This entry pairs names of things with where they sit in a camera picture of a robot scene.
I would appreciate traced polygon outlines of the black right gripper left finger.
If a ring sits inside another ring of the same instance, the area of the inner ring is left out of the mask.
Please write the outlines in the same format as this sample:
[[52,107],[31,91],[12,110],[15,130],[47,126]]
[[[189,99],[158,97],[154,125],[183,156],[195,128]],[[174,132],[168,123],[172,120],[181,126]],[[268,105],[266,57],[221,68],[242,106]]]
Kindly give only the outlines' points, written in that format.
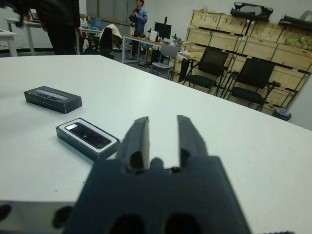
[[127,171],[145,170],[149,167],[149,118],[136,119],[121,142],[117,159]]

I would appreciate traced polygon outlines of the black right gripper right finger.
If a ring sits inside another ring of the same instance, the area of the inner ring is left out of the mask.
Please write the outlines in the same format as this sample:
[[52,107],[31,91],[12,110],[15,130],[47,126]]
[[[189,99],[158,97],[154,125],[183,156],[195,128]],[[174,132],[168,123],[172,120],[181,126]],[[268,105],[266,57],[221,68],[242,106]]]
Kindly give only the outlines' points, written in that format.
[[178,115],[177,123],[180,167],[186,167],[191,157],[208,156],[206,144],[191,119]]

